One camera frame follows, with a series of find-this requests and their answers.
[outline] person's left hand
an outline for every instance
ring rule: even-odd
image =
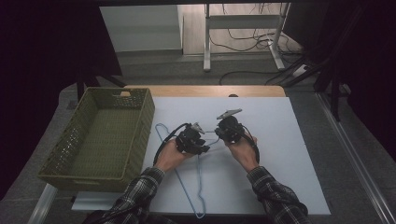
[[[177,151],[176,139],[169,140],[158,157],[155,167],[168,172],[178,167],[184,160],[194,156],[190,153]]]

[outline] hand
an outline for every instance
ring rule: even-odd
[[[257,138],[254,136],[252,137],[254,143],[257,143]],[[233,157],[242,165],[242,167],[244,167],[246,172],[249,173],[251,170],[259,166],[256,161],[256,153],[253,150],[253,147],[244,137],[236,143],[224,141],[224,144],[230,149]]]
[[[166,145],[163,147],[160,155],[158,156],[157,163],[155,163],[155,167],[168,172],[172,169],[178,167],[184,160],[194,156],[190,153],[181,153],[177,151],[176,140],[169,140]]]

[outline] green woven basket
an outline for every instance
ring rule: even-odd
[[[58,189],[125,191],[142,170],[154,110],[149,89],[88,88],[38,177]]]

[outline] plaid sleeve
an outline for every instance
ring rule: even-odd
[[[294,191],[277,182],[264,167],[253,169],[247,178],[274,223],[311,223],[303,212],[306,211],[305,205],[299,202]]]
[[[106,224],[144,223],[149,216],[151,199],[154,198],[164,175],[164,171],[156,167],[151,167],[135,178],[129,184],[124,194],[116,200],[113,207],[104,214],[104,217],[133,206],[135,208],[131,212],[111,219]]]

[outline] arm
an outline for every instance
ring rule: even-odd
[[[277,182],[256,162],[255,152],[246,139],[241,138],[234,144],[225,142],[225,145],[247,172],[253,191],[274,223],[311,223],[304,213],[305,205],[299,202],[291,188]]]
[[[113,207],[98,217],[108,217],[128,209],[126,213],[111,218],[104,223],[145,223],[149,217],[149,204],[157,193],[165,173],[176,168],[184,160],[192,156],[191,154],[177,151],[176,141],[174,139],[169,140],[163,148],[157,163],[135,178],[124,194],[116,200]],[[87,219],[84,223],[92,223],[97,217],[93,216]]]

